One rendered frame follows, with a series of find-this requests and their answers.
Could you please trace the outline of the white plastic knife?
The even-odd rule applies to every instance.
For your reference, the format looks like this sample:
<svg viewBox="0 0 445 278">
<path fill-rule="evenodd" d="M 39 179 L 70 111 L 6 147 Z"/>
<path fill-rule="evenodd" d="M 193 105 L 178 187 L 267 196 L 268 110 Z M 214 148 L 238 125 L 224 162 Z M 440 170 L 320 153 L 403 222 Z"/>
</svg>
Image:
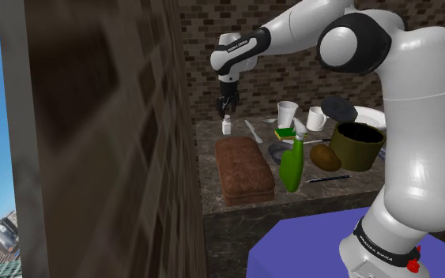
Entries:
<svg viewBox="0 0 445 278">
<path fill-rule="evenodd" d="M 248 120 L 245 119 L 244 121 L 245 121 L 245 123 L 246 123 L 248 129 L 251 131 L 252 135 L 254 136 L 255 141 L 256 141 L 258 144 L 261 144 L 261 143 L 262 143 L 262 139 L 261 139 L 261 137 L 260 137 L 259 135 L 257 135 L 257 133 L 255 132 L 255 128 L 252 126 L 252 124 L 251 124 Z"/>
</svg>

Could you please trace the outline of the olive green pot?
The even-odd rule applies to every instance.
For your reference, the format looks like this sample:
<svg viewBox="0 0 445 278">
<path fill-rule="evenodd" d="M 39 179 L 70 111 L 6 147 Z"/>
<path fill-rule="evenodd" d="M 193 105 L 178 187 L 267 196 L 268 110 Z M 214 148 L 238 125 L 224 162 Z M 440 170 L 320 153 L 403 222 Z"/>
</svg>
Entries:
<svg viewBox="0 0 445 278">
<path fill-rule="evenodd" d="M 334 127 L 329 146 L 348 171 L 371 169 L 386 141 L 386 135 L 375 127 L 359 122 L 338 123 Z"/>
</svg>

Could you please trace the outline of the dark grey round lid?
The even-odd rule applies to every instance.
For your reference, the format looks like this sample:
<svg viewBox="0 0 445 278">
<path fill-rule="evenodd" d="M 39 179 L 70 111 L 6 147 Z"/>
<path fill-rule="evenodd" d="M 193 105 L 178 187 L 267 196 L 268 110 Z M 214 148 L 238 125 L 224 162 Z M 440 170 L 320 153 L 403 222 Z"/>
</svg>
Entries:
<svg viewBox="0 0 445 278">
<path fill-rule="evenodd" d="M 330 96 L 325 98 L 320 107 L 324 115 L 337 122 L 354 122 L 358 115 L 356 108 L 345 98 Z"/>
</svg>

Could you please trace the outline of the tall white cup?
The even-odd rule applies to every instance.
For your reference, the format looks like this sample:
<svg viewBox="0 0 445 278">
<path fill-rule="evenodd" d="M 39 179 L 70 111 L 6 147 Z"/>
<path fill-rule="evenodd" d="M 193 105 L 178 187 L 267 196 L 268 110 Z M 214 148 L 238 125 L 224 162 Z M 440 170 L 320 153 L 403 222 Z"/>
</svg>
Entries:
<svg viewBox="0 0 445 278">
<path fill-rule="evenodd" d="M 289 128 L 292 125 L 296 110 L 299 107 L 292 101 L 280 101 L 277 104 L 277 127 Z"/>
</svg>

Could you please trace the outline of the white mug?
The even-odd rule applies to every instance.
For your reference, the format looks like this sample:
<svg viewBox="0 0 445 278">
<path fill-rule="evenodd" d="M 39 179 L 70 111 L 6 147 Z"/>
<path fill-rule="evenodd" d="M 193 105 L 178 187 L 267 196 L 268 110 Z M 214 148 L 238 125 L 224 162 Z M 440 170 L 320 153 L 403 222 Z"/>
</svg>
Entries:
<svg viewBox="0 0 445 278">
<path fill-rule="evenodd" d="M 327 121 L 327 116 L 322 112 L 321 107 L 310 107 L 307 114 L 306 127 L 313 132 L 322 131 Z"/>
</svg>

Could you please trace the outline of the brown bread loaf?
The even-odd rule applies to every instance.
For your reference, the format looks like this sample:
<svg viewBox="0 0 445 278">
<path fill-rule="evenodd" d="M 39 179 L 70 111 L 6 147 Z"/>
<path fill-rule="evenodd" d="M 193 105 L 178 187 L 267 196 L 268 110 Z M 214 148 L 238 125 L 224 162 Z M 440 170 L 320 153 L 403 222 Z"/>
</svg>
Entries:
<svg viewBox="0 0 445 278">
<path fill-rule="evenodd" d="M 216 142 L 215 157 L 227 206 L 272 201 L 275 181 L 258 144 L 250 137 L 226 137 Z"/>
</svg>

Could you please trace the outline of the yellow green sponge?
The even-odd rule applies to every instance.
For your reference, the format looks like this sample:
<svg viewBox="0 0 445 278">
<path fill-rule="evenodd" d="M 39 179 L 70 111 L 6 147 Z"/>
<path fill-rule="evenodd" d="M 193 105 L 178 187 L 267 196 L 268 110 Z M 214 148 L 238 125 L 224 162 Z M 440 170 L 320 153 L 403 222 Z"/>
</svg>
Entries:
<svg viewBox="0 0 445 278">
<path fill-rule="evenodd" d="M 278 128 L 274 130 L 274 134 L 279 141 L 290 140 L 296 136 L 296 132 L 293 128 Z"/>
</svg>

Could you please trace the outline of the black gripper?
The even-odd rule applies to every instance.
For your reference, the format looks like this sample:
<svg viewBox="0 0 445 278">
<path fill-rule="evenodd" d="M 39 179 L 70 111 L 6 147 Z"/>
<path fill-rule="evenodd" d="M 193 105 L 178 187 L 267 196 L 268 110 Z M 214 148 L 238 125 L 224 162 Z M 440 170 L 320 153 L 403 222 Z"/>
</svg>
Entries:
<svg viewBox="0 0 445 278">
<path fill-rule="evenodd" d="M 216 99 L 216 109 L 221 118 L 225 116 L 226 102 L 230 100 L 231 112 L 235 112 L 239 103 L 238 81 L 223 82 L 219 81 L 221 97 Z"/>
</svg>

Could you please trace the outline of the dark grey bowl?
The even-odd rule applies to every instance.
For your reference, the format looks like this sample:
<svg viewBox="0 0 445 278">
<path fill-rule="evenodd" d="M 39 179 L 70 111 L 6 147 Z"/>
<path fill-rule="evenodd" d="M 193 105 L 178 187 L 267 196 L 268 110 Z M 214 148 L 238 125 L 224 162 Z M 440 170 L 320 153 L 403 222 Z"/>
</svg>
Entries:
<svg viewBox="0 0 445 278">
<path fill-rule="evenodd" d="M 272 143 L 268 147 L 268 152 L 273 162 L 276 163 L 277 165 L 280 165 L 283 153 L 291 149 L 292 149 L 292 144 L 279 141 Z"/>
</svg>

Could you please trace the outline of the white plate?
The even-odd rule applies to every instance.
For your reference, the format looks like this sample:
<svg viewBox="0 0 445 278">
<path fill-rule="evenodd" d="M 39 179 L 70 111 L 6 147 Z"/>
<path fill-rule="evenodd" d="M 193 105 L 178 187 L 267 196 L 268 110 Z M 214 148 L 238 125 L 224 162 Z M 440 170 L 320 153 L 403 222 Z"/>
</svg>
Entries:
<svg viewBox="0 0 445 278">
<path fill-rule="evenodd" d="M 355 122 L 367 124 L 378 130 L 387 128 L 386 117 L 382 111 L 362 106 L 355 106 L 355 109 L 357 111 Z"/>
</svg>

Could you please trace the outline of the blue robot stand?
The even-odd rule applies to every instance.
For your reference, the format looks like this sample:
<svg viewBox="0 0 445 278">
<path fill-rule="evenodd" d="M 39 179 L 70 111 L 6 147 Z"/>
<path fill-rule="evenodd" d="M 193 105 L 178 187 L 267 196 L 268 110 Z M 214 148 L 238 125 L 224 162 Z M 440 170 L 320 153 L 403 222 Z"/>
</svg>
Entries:
<svg viewBox="0 0 445 278">
<path fill-rule="evenodd" d="M 246 278 L 349 278 L 339 244 L 367 210 L 279 221 L 249 251 Z M 445 278 L 445 243 L 426 235 L 420 246 L 420 261 L 431 278 Z"/>
</svg>

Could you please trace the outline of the green spray bottle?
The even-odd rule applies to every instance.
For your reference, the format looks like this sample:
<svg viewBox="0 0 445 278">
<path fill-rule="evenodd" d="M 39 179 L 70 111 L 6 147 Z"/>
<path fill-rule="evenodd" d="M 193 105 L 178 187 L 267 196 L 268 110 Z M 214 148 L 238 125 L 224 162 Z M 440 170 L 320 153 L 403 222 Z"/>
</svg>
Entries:
<svg viewBox="0 0 445 278">
<path fill-rule="evenodd" d="M 293 119 L 295 137 L 292 149 L 283 152 L 279 176 L 285 189 L 293 193 L 297 191 L 304 169 L 303 140 L 307 136 L 306 126 L 298 119 Z"/>
</svg>

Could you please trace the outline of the brown potato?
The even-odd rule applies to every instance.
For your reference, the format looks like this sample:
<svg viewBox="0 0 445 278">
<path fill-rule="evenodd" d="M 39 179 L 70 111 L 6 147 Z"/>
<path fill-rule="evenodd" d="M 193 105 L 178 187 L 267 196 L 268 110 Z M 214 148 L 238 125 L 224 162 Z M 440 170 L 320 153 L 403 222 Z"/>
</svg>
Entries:
<svg viewBox="0 0 445 278">
<path fill-rule="evenodd" d="M 318 144 L 311 148 L 311 162 L 324 171 L 338 171 L 341 168 L 341 161 L 334 150 L 328 145 Z"/>
</svg>

